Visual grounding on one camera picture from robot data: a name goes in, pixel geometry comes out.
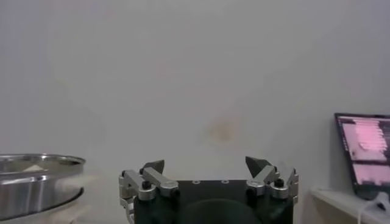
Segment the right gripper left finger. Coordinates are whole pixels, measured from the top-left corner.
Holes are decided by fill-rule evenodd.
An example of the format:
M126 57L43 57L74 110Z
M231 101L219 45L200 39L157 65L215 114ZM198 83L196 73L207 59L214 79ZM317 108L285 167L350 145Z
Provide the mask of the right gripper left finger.
M118 177L120 205L130 224L135 224L134 201L152 201L157 195L174 198L180 194L179 182L163 175L164 160L146 163L139 171L124 170Z

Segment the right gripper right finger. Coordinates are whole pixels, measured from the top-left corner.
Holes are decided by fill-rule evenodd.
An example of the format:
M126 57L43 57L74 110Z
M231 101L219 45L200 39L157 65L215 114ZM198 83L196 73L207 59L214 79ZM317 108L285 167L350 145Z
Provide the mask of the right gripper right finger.
M295 168L289 174L281 176L278 168L266 159L247 156L247 168L252 176L246 181L246 186L255 192L257 197L268 194L276 200L292 199L298 202L299 175Z

